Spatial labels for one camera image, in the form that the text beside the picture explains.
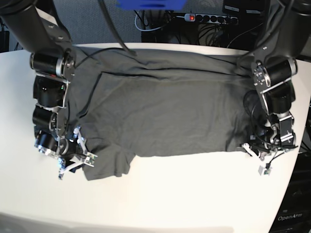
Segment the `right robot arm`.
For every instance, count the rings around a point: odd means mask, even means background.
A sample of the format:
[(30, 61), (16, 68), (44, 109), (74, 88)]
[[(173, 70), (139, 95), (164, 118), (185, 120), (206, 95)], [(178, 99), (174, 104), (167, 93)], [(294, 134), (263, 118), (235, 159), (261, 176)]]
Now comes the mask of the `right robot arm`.
[(0, 18), (28, 51), (35, 71), (33, 112), (35, 147), (58, 161), (58, 177), (79, 168), (94, 167), (80, 126), (69, 124), (68, 92), (80, 65), (71, 36), (51, 0), (3, 0)]

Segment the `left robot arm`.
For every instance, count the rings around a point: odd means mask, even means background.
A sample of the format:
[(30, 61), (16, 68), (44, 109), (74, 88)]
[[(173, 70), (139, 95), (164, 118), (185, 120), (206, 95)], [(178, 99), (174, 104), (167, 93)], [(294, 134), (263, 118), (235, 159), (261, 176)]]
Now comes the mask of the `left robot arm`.
[(309, 0), (267, 0), (265, 7), (254, 48), (237, 60), (241, 67), (246, 58), (253, 58), (250, 69), (258, 95), (250, 111), (254, 139), (242, 148), (260, 160), (260, 175), (269, 175), (276, 158), (297, 148), (290, 112), (295, 101), (292, 78), (311, 33)]

